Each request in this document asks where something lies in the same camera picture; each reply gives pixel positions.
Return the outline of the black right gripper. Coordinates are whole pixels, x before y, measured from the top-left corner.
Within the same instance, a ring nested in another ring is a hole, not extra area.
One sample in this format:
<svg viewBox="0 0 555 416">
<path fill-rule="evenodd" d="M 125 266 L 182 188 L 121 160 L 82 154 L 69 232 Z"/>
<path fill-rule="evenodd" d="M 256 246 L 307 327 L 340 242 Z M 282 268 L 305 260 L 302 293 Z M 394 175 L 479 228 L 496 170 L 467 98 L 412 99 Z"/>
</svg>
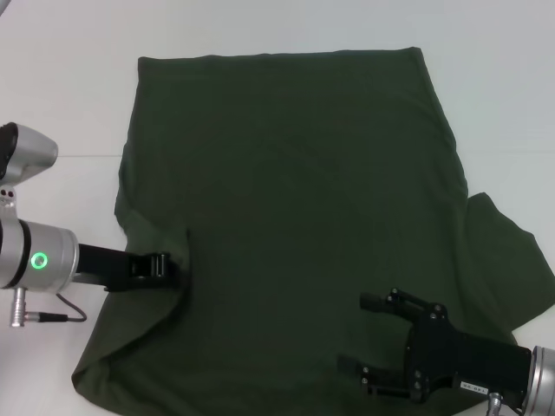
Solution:
<svg viewBox="0 0 555 416">
<path fill-rule="evenodd" d="M 525 401 L 532 360 L 529 349 L 460 332 L 445 314 L 434 312 L 429 302 L 397 288 L 384 297 L 362 293 L 359 307 L 412 324 L 402 370 L 337 356 L 338 370 L 356 378 L 367 394 L 409 397 L 423 403 L 439 389 L 462 389 L 470 384 L 472 393 L 498 393 L 505 403 Z"/>
</svg>

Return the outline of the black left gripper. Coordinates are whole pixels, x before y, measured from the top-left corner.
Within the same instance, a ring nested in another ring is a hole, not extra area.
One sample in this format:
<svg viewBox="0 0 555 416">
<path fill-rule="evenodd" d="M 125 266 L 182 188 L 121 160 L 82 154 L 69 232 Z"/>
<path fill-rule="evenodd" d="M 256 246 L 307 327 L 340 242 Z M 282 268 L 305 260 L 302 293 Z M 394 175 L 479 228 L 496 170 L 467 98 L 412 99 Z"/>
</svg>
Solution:
<svg viewBox="0 0 555 416">
<path fill-rule="evenodd" d="M 130 270 L 139 278 L 129 280 Z M 177 277 L 180 273 L 179 265 L 168 252 L 130 257 L 125 251 L 80 244 L 75 281 L 103 286 L 106 291 L 178 289 L 182 286 L 180 280 L 151 277 Z"/>
</svg>

